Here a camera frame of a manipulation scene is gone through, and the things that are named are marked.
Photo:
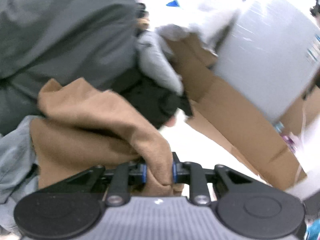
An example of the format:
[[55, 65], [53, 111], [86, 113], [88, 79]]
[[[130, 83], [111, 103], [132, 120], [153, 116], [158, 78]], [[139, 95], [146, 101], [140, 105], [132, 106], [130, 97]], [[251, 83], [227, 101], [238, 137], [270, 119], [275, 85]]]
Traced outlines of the grey neck pillow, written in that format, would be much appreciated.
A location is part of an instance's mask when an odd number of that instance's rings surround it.
[[170, 61], [174, 52], [163, 37], [152, 31], [144, 31], [137, 38], [138, 65], [141, 72], [155, 83], [181, 96], [184, 87], [180, 75]]

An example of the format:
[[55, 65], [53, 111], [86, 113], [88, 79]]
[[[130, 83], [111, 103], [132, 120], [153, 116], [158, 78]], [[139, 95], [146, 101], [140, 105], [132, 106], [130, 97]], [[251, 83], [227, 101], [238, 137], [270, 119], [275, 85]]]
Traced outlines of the cream cartoon print blanket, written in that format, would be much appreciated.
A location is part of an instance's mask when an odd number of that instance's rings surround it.
[[242, 161], [231, 154], [232, 147], [223, 148], [215, 141], [190, 127], [185, 121], [182, 110], [176, 112], [176, 123], [172, 127], [161, 128], [161, 135], [168, 141], [172, 152], [176, 152], [180, 161], [199, 163], [204, 168], [214, 168], [221, 164], [260, 182], [264, 180], [251, 171]]

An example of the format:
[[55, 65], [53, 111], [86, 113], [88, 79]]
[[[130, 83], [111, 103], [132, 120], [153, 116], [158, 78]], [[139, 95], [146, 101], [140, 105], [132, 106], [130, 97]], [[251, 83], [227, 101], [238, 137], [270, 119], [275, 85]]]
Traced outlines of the purple white package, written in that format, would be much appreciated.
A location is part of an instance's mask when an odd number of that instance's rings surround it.
[[292, 153], [295, 153], [296, 150], [300, 146], [300, 139], [296, 135], [294, 135], [292, 132], [288, 134], [282, 134], [282, 139], [286, 142], [288, 148], [291, 150]]

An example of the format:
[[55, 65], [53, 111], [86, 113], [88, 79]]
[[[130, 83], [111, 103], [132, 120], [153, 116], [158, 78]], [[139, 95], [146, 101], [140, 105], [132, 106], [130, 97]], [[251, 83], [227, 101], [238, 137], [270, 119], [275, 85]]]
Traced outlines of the white pillow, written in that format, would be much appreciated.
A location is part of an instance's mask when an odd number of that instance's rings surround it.
[[238, 14], [243, 0], [138, 0], [149, 12], [150, 28], [172, 40], [196, 33], [206, 44]]

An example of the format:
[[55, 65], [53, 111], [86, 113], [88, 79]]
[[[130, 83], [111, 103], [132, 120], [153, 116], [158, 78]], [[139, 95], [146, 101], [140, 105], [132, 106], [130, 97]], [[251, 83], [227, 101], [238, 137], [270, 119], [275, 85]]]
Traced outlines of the black folded garment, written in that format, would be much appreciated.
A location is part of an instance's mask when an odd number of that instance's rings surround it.
[[186, 93], [179, 96], [157, 85], [138, 68], [128, 69], [118, 76], [111, 89], [131, 103], [156, 129], [164, 126], [178, 109], [188, 117], [193, 116]]

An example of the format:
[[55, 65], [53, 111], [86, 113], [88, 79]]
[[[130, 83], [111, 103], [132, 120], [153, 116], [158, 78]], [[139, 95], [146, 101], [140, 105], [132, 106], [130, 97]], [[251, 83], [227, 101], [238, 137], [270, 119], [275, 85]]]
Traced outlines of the brown t-shirt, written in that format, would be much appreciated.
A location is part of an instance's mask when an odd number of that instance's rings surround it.
[[39, 188], [92, 166], [114, 168], [143, 159], [147, 164], [144, 196], [180, 196], [172, 176], [168, 142], [128, 101], [115, 92], [95, 89], [85, 79], [62, 86], [49, 80], [37, 100], [42, 118], [30, 123], [39, 165]]

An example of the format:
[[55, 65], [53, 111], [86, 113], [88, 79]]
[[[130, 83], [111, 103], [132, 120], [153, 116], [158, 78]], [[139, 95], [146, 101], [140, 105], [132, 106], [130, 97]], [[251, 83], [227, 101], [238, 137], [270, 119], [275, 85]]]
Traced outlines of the brown cardboard sheet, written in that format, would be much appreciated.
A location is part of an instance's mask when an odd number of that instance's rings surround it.
[[307, 175], [283, 138], [263, 114], [231, 85], [209, 70], [217, 57], [196, 35], [166, 39], [174, 70], [182, 77], [193, 115], [187, 124], [222, 146], [261, 179], [287, 190]]

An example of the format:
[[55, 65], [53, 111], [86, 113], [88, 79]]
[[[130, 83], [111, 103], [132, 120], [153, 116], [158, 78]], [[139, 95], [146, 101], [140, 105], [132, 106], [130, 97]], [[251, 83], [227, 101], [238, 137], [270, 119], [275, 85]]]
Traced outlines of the dark grey pillow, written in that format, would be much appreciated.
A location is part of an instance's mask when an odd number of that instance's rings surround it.
[[1, 134], [55, 79], [108, 89], [136, 62], [136, 0], [1, 0]]

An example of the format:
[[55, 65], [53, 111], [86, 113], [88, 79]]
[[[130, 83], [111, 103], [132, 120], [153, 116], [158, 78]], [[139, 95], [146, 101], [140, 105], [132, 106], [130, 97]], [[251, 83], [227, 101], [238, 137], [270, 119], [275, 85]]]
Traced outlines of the grey blue garment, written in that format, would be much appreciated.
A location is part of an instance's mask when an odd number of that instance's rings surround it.
[[26, 116], [15, 130], [1, 137], [1, 236], [20, 235], [14, 220], [16, 204], [38, 190], [37, 157]]

